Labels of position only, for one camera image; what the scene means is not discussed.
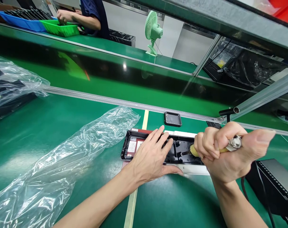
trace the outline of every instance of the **green desk fan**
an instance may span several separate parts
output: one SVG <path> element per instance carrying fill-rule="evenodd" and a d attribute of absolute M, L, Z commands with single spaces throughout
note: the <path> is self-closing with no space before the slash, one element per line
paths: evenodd
<path fill-rule="evenodd" d="M 157 14 L 155 11 L 150 11 L 145 23 L 145 36 L 148 40 L 151 40 L 151 45 L 148 45 L 150 51 L 147 51 L 147 54 L 157 56 L 157 51 L 153 46 L 156 39 L 160 39 L 162 35 L 163 29 L 160 27 L 160 24 L 157 23 Z"/>

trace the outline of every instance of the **hand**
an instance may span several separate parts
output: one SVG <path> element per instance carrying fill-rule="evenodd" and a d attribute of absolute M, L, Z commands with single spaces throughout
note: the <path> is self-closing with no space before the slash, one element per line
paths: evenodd
<path fill-rule="evenodd" d="M 266 154 L 275 131 L 255 130 L 250 133 L 236 122 L 229 122 L 220 130 L 212 127 L 200 132 L 194 139 L 194 148 L 206 165 L 213 180 L 232 182 L 245 176 L 251 163 Z M 219 152 L 235 135 L 242 137 L 242 147 L 233 152 Z"/>
<path fill-rule="evenodd" d="M 168 132 L 165 132 L 161 136 L 163 130 L 164 126 L 161 126 L 159 129 L 155 129 L 150 133 L 141 144 L 134 158 L 126 166 L 126 168 L 131 169 L 131 172 L 133 172 L 134 177 L 138 179 L 140 184 L 152 181 L 165 174 L 178 173 L 183 175 L 182 170 L 176 166 L 163 165 L 173 143 L 173 139 L 169 139 L 162 149 L 163 144 L 169 136 Z"/>
<path fill-rule="evenodd" d="M 70 12 L 67 10 L 59 9 L 57 12 L 57 17 L 58 17 L 58 20 L 61 24 L 66 25 L 67 22 L 73 21 L 73 15 L 74 14 L 75 14 L 75 12 Z"/>

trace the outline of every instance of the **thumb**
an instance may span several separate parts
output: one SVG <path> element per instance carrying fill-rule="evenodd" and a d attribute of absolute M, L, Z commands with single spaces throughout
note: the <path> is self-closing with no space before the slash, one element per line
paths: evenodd
<path fill-rule="evenodd" d="M 174 166 L 174 165 L 163 165 L 162 167 L 162 176 L 165 174 L 179 174 L 181 176 L 184 176 L 182 170 L 180 170 L 178 167 Z"/>
<path fill-rule="evenodd" d="M 270 141 L 276 131 L 259 129 L 252 131 L 242 137 L 242 147 L 236 151 L 243 162 L 253 162 L 267 152 Z"/>

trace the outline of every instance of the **green plastic tray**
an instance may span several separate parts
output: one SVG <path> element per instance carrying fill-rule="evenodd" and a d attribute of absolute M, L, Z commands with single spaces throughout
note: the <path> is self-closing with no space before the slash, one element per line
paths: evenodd
<path fill-rule="evenodd" d="M 73 35 L 79 35 L 77 25 L 67 22 L 67 25 L 59 26 L 58 20 L 43 20 L 41 21 L 46 31 L 50 34 L 68 37 Z"/>

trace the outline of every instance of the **worker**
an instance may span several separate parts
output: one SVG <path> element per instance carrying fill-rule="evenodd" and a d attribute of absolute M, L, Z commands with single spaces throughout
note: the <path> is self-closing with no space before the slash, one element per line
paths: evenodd
<path fill-rule="evenodd" d="M 164 126 L 161 126 L 149 134 L 128 165 L 59 220 L 54 228 L 99 227 L 108 214 L 140 185 L 165 174 L 183 175 L 182 170 L 176 166 L 163 165 L 173 143 L 171 138 L 162 148 L 169 136 L 167 132 L 161 136 L 163 130 Z M 219 149 L 226 147 L 228 140 L 234 135 L 243 136 L 242 147 L 234 152 L 220 154 Z M 220 130 L 208 127 L 204 133 L 196 135 L 195 149 L 208 168 L 227 227 L 267 228 L 263 219 L 244 197 L 236 179 L 246 175 L 251 163 L 266 154 L 274 136 L 275 131 L 262 129 L 247 133 L 235 122 L 229 122 Z"/>
<path fill-rule="evenodd" d="M 80 0 L 80 10 L 75 12 L 59 9 L 57 18 L 61 24 L 78 22 L 85 28 L 85 33 L 110 39 L 108 22 L 102 0 Z"/>

